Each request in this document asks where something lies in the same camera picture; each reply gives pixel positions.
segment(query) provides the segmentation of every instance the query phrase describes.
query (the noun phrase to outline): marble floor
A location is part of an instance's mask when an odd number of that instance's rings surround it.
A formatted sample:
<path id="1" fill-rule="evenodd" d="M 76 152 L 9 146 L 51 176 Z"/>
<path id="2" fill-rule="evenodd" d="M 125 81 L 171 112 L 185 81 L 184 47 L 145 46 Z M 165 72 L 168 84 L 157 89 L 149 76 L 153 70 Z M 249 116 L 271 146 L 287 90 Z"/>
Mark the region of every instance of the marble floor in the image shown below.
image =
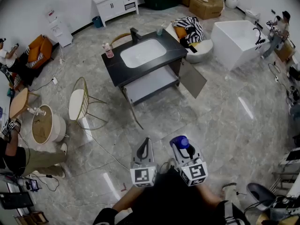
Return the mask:
<path id="1" fill-rule="evenodd" d="M 161 166 L 173 156 L 169 141 L 186 135 L 201 149 L 207 162 L 207 184 L 217 194 L 228 182 L 237 182 L 240 192 L 246 191 L 249 182 L 259 182 L 269 187 L 271 173 L 278 161 L 291 147 L 289 118 L 285 90 L 274 82 L 268 62 L 277 59 L 254 59 L 231 72 L 216 58 L 195 64 L 207 79 L 203 90 L 194 99 L 180 85 L 172 87 L 135 107 L 143 125 L 135 123 L 129 106 L 114 87 L 101 59 L 102 43 L 111 41 L 118 34 L 135 27 L 141 35 L 153 32 L 164 21 L 191 15 L 188 8 L 177 6 L 163 11 L 140 8 L 140 15 L 128 14 L 107 22 L 107 28 L 90 26 L 74 36 L 73 44 L 62 51 L 54 51 L 54 60 L 43 69 L 31 88 L 38 88 L 54 76 L 58 85 L 49 84 L 36 93 L 41 97 L 30 101 L 32 106 L 48 104 L 67 123 L 68 144 L 66 178 L 59 178 L 55 192 L 43 189 L 32 194 L 35 209 L 45 213 L 51 224 L 91 224 L 104 207 L 111 207 L 131 187 L 129 168 L 131 148 L 149 136 L 153 142 L 156 162 Z M 226 8 L 219 18 L 202 21 L 203 28 L 211 33 L 214 22 L 242 20 L 238 10 Z M 60 65 L 59 59 L 65 60 Z M 278 74 L 288 85 L 284 65 Z M 89 110 L 108 120 L 99 130 L 85 132 L 68 117 L 68 101 L 76 80 L 83 76 L 91 96 L 107 102 L 92 104 Z M 22 115 L 21 134 L 31 148 L 54 152 L 61 142 L 38 145 L 31 134 L 32 115 Z M 87 118 L 91 126 L 99 125 Z M 56 181 L 44 179 L 51 189 Z"/>

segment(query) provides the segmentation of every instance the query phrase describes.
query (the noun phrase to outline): wastebasket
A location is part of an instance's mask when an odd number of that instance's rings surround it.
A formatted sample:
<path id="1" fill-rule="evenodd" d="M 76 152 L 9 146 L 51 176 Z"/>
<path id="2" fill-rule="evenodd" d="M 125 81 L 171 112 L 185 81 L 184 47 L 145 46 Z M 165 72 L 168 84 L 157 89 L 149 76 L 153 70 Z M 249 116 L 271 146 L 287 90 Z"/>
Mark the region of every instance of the wastebasket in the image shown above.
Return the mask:
<path id="1" fill-rule="evenodd" d="M 100 16 L 94 17 L 92 21 L 96 28 L 101 28 L 103 26 Z"/>

